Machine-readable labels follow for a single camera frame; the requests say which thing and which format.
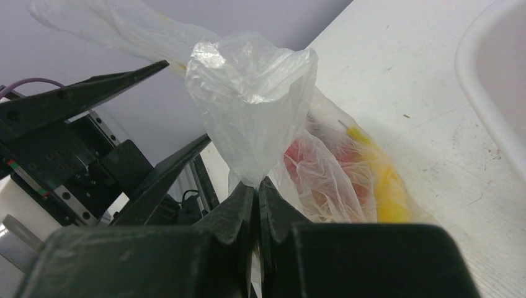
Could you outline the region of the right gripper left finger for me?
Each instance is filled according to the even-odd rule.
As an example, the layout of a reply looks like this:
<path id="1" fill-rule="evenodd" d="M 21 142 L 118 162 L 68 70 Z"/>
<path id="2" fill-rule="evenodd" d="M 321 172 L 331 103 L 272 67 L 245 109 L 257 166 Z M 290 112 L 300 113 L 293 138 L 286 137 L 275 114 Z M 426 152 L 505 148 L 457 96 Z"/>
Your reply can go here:
<path id="1" fill-rule="evenodd" d="M 194 227 L 195 297 L 249 297 L 255 189 L 238 184 L 228 198 Z"/>

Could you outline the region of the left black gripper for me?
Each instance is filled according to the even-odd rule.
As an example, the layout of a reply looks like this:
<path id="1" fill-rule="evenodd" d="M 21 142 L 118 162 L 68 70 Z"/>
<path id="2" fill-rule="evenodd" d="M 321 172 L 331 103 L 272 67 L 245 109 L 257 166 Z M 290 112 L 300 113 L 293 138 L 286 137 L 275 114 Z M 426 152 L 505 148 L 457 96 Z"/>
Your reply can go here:
<path id="1" fill-rule="evenodd" d="M 161 60 L 3 102 L 3 172 L 62 226 L 97 225 L 121 194 L 131 194 L 130 201 L 111 224 L 146 225 L 187 163 L 210 143 L 209 136 L 200 136 L 153 168 L 131 140 L 119 141 L 99 115 L 68 119 L 168 66 Z"/>

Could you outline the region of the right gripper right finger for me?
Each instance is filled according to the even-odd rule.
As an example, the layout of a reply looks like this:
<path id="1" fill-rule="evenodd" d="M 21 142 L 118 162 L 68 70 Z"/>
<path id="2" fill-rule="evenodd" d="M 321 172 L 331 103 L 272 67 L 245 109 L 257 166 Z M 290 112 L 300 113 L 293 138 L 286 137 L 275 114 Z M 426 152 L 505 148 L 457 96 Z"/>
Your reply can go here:
<path id="1" fill-rule="evenodd" d="M 308 297 L 307 245 L 310 221 L 279 193 L 270 178 L 259 186 L 262 295 Z"/>

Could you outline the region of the clear plastic bag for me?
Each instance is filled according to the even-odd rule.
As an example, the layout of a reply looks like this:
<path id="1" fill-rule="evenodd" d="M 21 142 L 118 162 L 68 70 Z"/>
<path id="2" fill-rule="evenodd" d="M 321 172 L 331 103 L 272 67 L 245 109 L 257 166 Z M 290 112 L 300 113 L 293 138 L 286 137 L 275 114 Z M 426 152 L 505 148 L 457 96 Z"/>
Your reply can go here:
<path id="1" fill-rule="evenodd" d="M 230 189 L 268 177 L 313 222 L 381 223 L 375 178 L 339 122 L 358 123 L 316 87 L 314 50 L 278 48 L 251 31 L 219 37 L 142 1 L 34 1 L 30 13 L 46 27 L 166 60 L 228 165 Z M 409 195 L 408 207 L 403 223 L 434 221 Z"/>

